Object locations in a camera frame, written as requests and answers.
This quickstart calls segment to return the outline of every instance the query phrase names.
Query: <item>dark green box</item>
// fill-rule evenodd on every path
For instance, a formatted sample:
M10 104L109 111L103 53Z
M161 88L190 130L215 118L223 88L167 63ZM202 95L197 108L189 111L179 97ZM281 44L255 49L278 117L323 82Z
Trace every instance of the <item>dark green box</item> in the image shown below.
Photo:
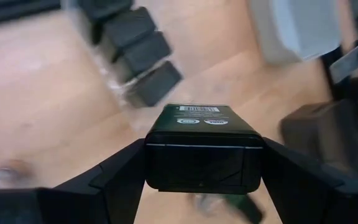
M164 107L145 139L147 183L160 191L258 189L264 141L228 106Z

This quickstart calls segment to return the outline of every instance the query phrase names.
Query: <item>black dumbbell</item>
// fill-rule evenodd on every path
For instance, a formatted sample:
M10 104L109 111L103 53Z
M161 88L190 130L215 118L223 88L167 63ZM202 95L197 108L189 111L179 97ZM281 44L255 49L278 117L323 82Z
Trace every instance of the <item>black dumbbell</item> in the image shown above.
M128 11L133 0L78 0L81 30L92 44L98 44L103 24L118 13Z
M148 36L156 26L145 7L125 12L105 23L100 48L108 61L117 59L124 47Z
M145 72L159 60L171 54L161 32L154 32L128 48L124 48L122 55L113 65L120 82L128 82L140 73Z
M127 100L135 107L155 106L182 76L171 62L151 71L126 93Z

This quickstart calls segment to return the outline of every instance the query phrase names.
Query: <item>logo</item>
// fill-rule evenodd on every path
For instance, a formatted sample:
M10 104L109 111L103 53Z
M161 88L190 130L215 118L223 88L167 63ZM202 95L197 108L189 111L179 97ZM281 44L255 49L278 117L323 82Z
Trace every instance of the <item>logo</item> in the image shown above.
M207 124L214 124L214 125L224 125L228 123L228 121L223 119L206 119L204 120L204 122Z
M197 119L188 119L188 118L178 119L178 123L181 123L181 124L198 124L199 122L200 121Z

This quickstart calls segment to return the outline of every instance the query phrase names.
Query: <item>barcode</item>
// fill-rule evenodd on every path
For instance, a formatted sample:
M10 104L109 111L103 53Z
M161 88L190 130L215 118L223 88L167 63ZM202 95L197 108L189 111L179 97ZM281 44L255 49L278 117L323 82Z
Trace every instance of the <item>barcode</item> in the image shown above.
M207 106L180 106L179 110L219 112L218 108Z

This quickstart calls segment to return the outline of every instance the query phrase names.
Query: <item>floor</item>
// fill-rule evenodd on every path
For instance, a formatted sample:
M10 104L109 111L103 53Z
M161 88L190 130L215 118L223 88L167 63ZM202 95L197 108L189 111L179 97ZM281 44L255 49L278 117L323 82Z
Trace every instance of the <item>floor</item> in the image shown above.
M347 2L338 2L345 21ZM262 135L279 141L277 125L285 115L329 99L319 61L264 63L246 1L137 4L151 11L185 77L151 109L129 108L106 86L109 77L99 74L64 13L0 25L0 161L26 160L37 176L34 185L54 187L144 136L168 102L230 105ZM344 38L352 40L349 22L342 26ZM265 211L264 223L281 222L263 185L252 197ZM245 222L226 207L205 217L188 203L186 194L145 186L136 223Z

